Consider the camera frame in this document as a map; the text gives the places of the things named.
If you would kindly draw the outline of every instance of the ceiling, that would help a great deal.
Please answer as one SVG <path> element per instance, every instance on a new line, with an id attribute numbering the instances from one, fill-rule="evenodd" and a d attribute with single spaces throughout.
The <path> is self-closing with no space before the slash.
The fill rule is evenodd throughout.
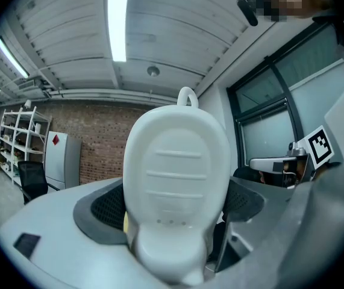
<path id="1" fill-rule="evenodd" d="M 127 62 L 111 58 L 107 0 L 15 0 L 0 37 L 0 103 L 105 99 L 173 104 L 179 90 L 214 81 L 270 23 L 250 27 L 237 0 L 128 0 Z M 147 73 L 149 66 L 159 76 Z M 34 79 L 34 86 L 21 85 Z"/>

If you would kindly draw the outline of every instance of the white metal shelving unit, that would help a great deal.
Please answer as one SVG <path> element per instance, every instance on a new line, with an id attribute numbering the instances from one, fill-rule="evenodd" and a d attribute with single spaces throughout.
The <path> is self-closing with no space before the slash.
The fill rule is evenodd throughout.
<path id="1" fill-rule="evenodd" d="M 7 117 L 11 117 L 16 119 L 14 126 L 5 125 L 5 119 Z M 20 128 L 19 122 L 20 121 L 26 121 L 29 122 L 28 129 Z M 35 129 L 36 123 L 47 123 L 46 132 L 45 135 L 38 134 L 33 129 Z M 21 107 L 19 111 L 6 111 L 3 112 L 2 122 L 0 125 L 0 133 L 3 129 L 11 129 L 13 130 L 13 138 L 12 140 L 7 140 L 0 136 L 0 141 L 3 141 L 4 143 L 11 146 L 11 153 L 7 153 L 6 151 L 2 151 L 1 155 L 4 156 L 4 158 L 12 164 L 11 171 L 6 170 L 6 165 L 1 165 L 1 169 L 11 178 L 13 184 L 14 182 L 20 186 L 20 177 L 15 176 L 14 174 L 14 166 L 17 167 L 17 161 L 14 160 L 14 152 L 15 149 L 20 150 L 24 152 L 25 154 L 25 161 L 29 160 L 30 154 L 36 154 L 42 156 L 42 163 L 45 163 L 45 150 L 46 150 L 46 138 L 49 132 L 51 123 L 51 116 L 45 116 L 37 111 L 37 107 L 35 106 L 33 111 L 23 111 L 23 108 Z M 25 146 L 22 146 L 20 144 L 16 143 L 16 137 L 20 134 L 26 134 L 26 144 Z M 31 138 L 33 136 L 39 137 L 43 143 L 43 150 L 37 151 L 30 147 Z"/>

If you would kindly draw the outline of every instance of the red diamond sticker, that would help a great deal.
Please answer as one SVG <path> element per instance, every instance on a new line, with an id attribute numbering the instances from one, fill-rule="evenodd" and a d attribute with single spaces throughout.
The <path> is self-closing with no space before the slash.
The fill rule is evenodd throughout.
<path id="1" fill-rule="evenodd" d="M 57 145 L 57 143 L 59 142 L 58 135 L 55 135 L 55 137 L 54 137 L 54 139 L 52 140 L 52 142 L 54 143 L 54 146 Z"/>

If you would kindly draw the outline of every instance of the white refrigerator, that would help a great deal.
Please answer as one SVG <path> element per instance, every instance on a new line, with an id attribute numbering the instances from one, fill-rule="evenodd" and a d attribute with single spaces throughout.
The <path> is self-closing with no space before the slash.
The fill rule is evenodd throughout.
<path id="1" fill-rule="evenodd" d="M 49 132 L 46 144 L 45 174 L 47 183 L 60 190 L 80 184 L 80 139 L 62 132 Z"/>

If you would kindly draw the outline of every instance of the white hook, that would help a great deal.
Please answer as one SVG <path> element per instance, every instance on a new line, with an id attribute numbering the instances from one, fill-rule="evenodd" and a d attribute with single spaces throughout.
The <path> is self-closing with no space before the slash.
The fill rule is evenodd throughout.
<path id="1" fill-rule="evenodd" d="M 188 103 L 188 98 L 190 99 L 190 103 L 192 107 L 198 108 L 198 98 L 196 93 L 189 87 L 183 87 L 180 90 L 177 99 L 177 105 L 186 106 Z"/>

